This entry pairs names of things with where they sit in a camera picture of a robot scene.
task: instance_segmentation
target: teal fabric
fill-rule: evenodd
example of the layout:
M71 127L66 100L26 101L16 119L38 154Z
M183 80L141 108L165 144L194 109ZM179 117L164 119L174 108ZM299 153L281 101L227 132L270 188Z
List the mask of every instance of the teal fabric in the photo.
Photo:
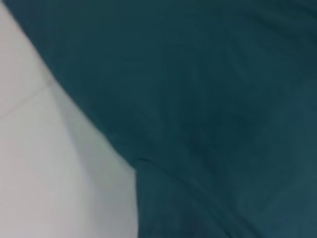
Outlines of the teal fabric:
M136 169L139 238L317 237L316 0L4 2Z

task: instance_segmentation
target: teal shirt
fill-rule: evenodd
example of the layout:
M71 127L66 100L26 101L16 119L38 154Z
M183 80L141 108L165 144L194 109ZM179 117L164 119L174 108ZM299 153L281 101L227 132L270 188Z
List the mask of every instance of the teal shirt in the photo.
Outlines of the teal shirt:
M139 238L317 237L317 1L4 2L135 168Z

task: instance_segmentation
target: tile grout line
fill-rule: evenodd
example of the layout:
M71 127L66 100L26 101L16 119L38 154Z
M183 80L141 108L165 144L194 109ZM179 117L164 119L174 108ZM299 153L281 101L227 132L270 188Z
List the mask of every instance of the tile grout line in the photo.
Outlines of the tile grout line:
M40 94L42 91L44 91L46 88L50 87L51 84L54 83L54 80L49 80L46 82L42 87L35 90L34 93L32 93L30 96L26 97L24 100L22 100L20 103L15 105L13 108L9 109L7 112L5 112L3 115L0 116L0 121L8 117L11 113L18 110L20 107L27 104L29 101L31 101L34 97L36 97L38 94Z

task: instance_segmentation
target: white surface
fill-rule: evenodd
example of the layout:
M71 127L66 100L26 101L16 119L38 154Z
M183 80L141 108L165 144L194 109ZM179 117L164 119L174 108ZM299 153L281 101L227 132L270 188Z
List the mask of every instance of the white surface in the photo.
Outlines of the white surface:
M0 237L135 238L134 183L0 3Z

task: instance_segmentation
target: white tile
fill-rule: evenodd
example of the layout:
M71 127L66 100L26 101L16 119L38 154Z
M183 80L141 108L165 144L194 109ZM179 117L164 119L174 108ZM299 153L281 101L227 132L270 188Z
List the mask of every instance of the white tile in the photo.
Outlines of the white tile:
M0 118L51 79L35 49L0 1Z
M134 183L56 83L0 120L0 237L135 238Z

